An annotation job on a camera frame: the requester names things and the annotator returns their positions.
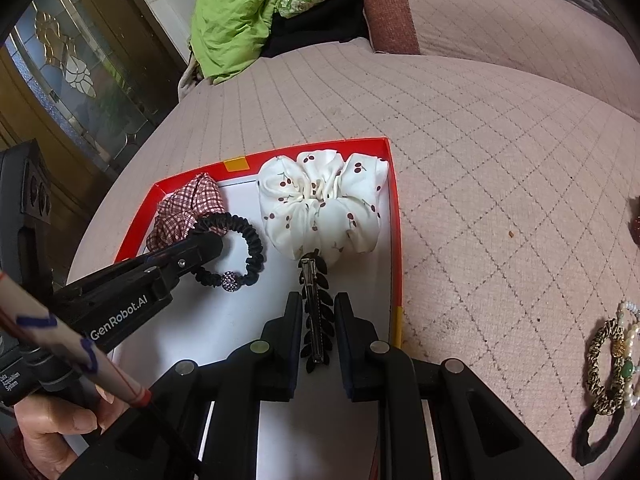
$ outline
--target black cloth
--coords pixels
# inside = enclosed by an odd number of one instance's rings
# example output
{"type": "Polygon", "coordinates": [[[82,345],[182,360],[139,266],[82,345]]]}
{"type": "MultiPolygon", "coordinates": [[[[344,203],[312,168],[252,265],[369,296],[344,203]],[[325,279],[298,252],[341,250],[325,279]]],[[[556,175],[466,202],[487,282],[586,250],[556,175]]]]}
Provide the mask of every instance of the black cloth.
{"type": "Polygon", "coordinates": [[[607,428],[607,433],[605,433],[599,441],[595,442],[592,446],[589,446],[589,429],[596,419],[596,410],[593,408],[593,406],[588,408],[587,411],[582,414],[580,423],[578,424],[578,428],[575,430],[575,461],[581,466],[585,466],[587,464],[590,464],[591,462],[595,462],[597,457],[603,454],[607,447],[609,447],[609,444],[611,444],[613,437],[615,437],[616,433],[618,432],[620,422],[622,421],[622,418],[624,416],[625,408],[623,406],[613,413],[611,422],[609,423],[609,427],[607,428]]]}
{"type": "Polygon", "coordinates": [[[274,12],[271,34],[260,56],[275,57],[303,46],[354,38],[369,39],[364,0],[325,0],[293,18],[274,12]]]}

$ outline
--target white scrunchie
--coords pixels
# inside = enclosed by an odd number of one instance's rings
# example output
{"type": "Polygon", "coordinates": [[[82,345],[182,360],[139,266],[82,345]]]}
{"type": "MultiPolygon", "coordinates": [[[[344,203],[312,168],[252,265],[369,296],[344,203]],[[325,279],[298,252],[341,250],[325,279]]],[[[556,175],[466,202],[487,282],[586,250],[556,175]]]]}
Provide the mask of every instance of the white scrunchie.
{"type": "Polygon", "coordinates": [[[344,253],[372,251],[380,233],[378,195],[388,162],[335,150],[276,156],[258,173],[264,230],[282,254],[297,260],[315,249],[334,264],[344,253]]]}

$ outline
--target gold bead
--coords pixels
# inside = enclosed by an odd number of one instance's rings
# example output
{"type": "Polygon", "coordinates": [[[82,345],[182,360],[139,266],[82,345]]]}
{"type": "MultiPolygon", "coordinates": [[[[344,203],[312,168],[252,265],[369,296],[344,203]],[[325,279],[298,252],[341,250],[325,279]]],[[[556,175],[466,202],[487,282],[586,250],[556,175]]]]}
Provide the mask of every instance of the gold bead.
{"type": "Polygon", "coordinates": [[[616,359],[622,357],[625,354],[624,341],[616,340],[611,345],[611,355],[616,359]]]}

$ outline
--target yellow tape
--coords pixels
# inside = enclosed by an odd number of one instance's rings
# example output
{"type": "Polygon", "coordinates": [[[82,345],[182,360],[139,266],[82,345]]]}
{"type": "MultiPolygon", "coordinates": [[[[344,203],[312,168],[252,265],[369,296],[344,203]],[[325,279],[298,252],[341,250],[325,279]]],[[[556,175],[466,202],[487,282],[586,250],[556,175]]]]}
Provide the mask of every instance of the yellow tape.
{"type": "Polygon", "coordinates": [[[391,344],[396,348],[402,346],[402,318],[404,317],[404,308],[396,306],[394,316],[394,334],[391,339],[391,344]]]}
{"type": "Polygon", "coordinates": [[[236,158],[230,158],[229,160],[223,160],[226,170],[229,173],[234,171],[244,171],[249,169],[249,163],[246,161],[245,156],[237,156],[236,158]]]}

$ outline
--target green bead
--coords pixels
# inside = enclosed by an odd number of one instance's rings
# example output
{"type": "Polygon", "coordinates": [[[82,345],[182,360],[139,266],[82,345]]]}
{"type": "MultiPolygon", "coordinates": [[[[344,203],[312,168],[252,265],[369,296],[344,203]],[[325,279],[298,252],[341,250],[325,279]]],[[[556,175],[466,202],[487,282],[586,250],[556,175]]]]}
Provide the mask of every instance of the green bead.
{"type": "Polygon", "coordinates": [[[628,359],[622,365],[622,371],[620,372],[620,375],[622,375],[625,379],[628,379],[629,377],[631,377],[633,373],[634,373],[634,364],[632,363],[631,359],[628,359]]]}

